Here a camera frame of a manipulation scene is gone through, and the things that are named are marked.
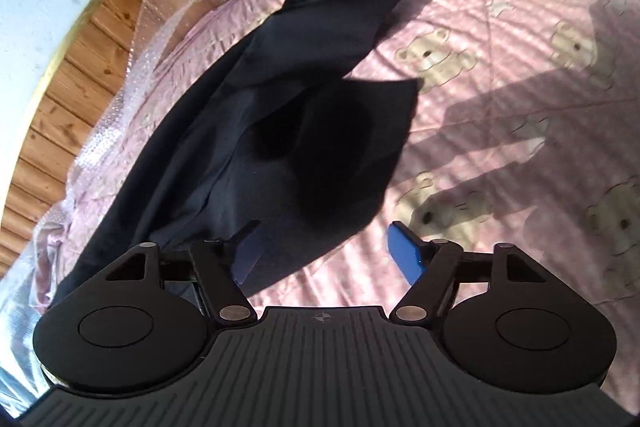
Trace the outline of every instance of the gold trim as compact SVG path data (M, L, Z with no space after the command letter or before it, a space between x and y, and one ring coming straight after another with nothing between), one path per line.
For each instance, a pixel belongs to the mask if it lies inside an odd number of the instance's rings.
M53 52L53 56L47 65L47 68L44 71L44 74L40 77L36 88L31 95L31 99L27 104L27 108L22 115L22 123L16 134L16 143L13 147L12 154L9 155L9 158L13 158L14 161L10 164L11 167L7 167L7 172L2 173L2 185L0 185L0 219L2 219L2 214L4 213L4 204L6 202L6 195L9 190L9 186L11 185L11 181L14 177L14 169L15 165L18 161L18 157L20 155L20 150L22 149L22 144L24 142L24 138L27 135L29 130L29 126L31 125L31 121L33 121L33 117L36 114L36 110L40 105L40 101L49 87L49 83L53 78L53 75L56 73L62 60L65 58L66 52L69 49L69 46L78 38L78 33L80 29L91 19L91 15L94 13L95 9L103 3L104 0L90 0L87 5L82 10L82 13L78 16L75 22L71 25L71 28L63 37L62 41Z

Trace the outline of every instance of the blue tab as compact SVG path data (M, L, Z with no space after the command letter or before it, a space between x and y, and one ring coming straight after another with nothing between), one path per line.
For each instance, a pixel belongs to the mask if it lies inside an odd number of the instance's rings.
M420 247L423 241L415 243L400 227L392 223L386 234L386 244L404 278L409 284L415 283L425 271L420 261Z

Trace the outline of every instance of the metal pin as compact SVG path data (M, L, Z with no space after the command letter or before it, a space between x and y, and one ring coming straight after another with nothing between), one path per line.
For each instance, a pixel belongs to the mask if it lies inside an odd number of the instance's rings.
M220 317L226 321L243 321L251 316L251 311L245 306L233 304L220 310Z
M421 321L427 316L427 311L420 306L402 306L396 310L396 317L402 321L416 322Z

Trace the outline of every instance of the black cloth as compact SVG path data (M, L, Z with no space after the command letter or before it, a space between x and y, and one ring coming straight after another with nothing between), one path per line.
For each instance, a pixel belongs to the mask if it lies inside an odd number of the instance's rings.
M225 238L259 219L238 251L251 295L366 226L418 87L342 78L399 1L286 0L229 49L150 137L54 302L142 241Z

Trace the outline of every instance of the bear pattern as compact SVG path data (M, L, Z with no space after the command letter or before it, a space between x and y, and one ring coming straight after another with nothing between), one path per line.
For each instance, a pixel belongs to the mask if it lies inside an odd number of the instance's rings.
M595 86L612 87L615 45L587 35L571 22L560 21L551 35L551 47L555 50L551 59L560 67L586 70Z
M487 6L487 10L492 17L499 17L502 12L510 12L513 6L507 1L491 0Z
M447 42L450 30L436 28L433 32L415 38L407 47L396 52L396 60L417 70L424 83L420 93L443 86L462 71L471 70L476 56L467 50L456 52Z
M524 120L514 121L510 134L516 141L526 143L527 154L532 158L544 147L549 124L549 118L529 115Z
M611 187L588 208L592 232L609 247L604 271L607 295L620 298L640 289L640 180Z
M607 0L604 5L605 10L615 13L618 17L622 17L629 8L626 0Z
M462 201L431 198L438 190L429 172L421 172L414 186L399 198L394 219L402 221L419 237L442 237L473 250L478 242L479 227L492 214L484 194L473 191Z

